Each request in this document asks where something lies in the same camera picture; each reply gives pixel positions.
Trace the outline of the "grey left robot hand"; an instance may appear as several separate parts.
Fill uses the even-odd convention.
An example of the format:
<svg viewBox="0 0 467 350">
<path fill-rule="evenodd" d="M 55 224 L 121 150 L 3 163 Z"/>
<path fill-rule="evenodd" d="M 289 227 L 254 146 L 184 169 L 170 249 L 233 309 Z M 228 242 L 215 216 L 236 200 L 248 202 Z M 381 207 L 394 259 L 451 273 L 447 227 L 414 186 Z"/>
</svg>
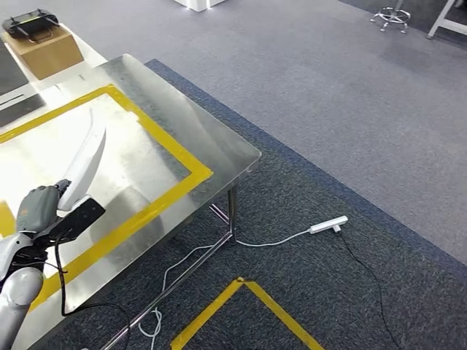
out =
<svg viewBox="0 0 467 350">
<path fill-rule="evenodd" d="M 58 217 L 59 200 L 70 183 L 62 179 L 54 185 L 39 186 L 29 191 L 20 204 L 16 219 L 17 232 L 32 235 L 54 223 Z"/>
</svg>

